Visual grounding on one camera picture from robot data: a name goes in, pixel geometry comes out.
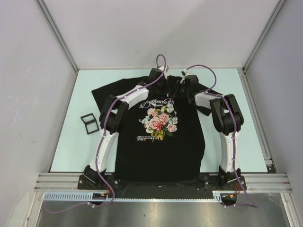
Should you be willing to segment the aluminium front rail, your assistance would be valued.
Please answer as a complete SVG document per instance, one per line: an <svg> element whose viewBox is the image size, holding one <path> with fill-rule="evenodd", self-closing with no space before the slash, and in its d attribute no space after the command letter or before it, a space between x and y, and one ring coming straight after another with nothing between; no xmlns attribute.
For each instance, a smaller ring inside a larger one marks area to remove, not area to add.
<svg viewBox="0 0 303 227"><path fill-rule="evenodd" d="M267 193L291 193L287 174L269 174L269 173L244 173L249 193L267 192ZM80 173L40 173L35 191L77 191L78 179Z"/></svg>

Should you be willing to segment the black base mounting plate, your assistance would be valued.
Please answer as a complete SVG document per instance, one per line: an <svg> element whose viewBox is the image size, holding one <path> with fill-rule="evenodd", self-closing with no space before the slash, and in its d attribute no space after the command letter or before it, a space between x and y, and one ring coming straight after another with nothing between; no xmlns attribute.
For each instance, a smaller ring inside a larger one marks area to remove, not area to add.
<svg viewBox="0 0 303 227"><path fill-rule="evenodd" d="M114 173L105 173L104 180L98 178L91 180L85 174L81 174L78 179L77 188L79 190L105 190L110 185L115 191L126 189L127 186L147 186L147 187L194 187L204 191L242 191L247 189L244 176L239 180L234 179L224 182L218 174L200 173L199 177L192 181L182 182L131 182L116 179Z"/></svg>

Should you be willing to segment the black floral print t-shirt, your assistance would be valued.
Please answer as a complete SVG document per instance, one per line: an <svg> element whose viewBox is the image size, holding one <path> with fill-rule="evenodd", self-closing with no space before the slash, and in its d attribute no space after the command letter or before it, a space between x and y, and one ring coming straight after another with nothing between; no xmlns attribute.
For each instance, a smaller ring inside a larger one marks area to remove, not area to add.
<svg viewBox="0 0 303 227"><path fill-rule="evenodd" d="M121 79L92 91L101 111L109 95L119 96L144 77ZM131 182L178 182L198 178L205 139L198 113L210 110L169 96L181 77L168 76L164 94L149 94L129 109L117 141L115 177Z"/></svg>

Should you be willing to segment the black rectangular frame left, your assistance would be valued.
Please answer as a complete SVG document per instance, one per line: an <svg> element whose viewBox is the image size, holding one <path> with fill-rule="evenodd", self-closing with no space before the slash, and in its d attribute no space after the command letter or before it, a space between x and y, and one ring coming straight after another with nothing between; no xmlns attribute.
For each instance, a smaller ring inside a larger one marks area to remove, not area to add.
<svg viewBox="0 0 303 227"><path fill-rule="evenodd" d="M83 115L80 117L80 119L84 123L85 130L88 135L99 131L99 126L93 113Z"/></svg>

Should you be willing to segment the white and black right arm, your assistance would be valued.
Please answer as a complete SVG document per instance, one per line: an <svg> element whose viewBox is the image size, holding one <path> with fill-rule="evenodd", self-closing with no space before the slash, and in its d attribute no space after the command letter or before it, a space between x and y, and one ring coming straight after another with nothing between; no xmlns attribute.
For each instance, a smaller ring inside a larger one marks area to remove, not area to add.
<svg viewBox="0 0 303 227"><path fill-rule="evenodd" d="M224 96L209 91L209 89L204 91L199 88L196 75L183 71L175 93L180 97L185 97L189 104L211 111L214 127L220 134L221 140L218 184L224 190L229 190L234 185L243 189L237 151L238 136L244 123L243 114L233 94Z"/></svg>

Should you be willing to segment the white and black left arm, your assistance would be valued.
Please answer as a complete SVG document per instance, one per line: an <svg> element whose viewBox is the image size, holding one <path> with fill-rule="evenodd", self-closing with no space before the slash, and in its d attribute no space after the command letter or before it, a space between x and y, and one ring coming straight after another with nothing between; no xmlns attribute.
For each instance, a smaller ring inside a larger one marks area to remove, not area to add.
<svg viewBox="0 0 303 227"><path fill-rule="evenodd" d="M105 99L99 118L100 140L92 161L84 168L83 174L79 177L78 189L94 190L100 189L103 185L112 189L104 174L113 142L125 123L129 109L140 101L146 100L148 95L156 89L155 85L168 77L168 70L167 66L153 68L146 80L140 81L138 85L122 95L109 95Z"/></svg>

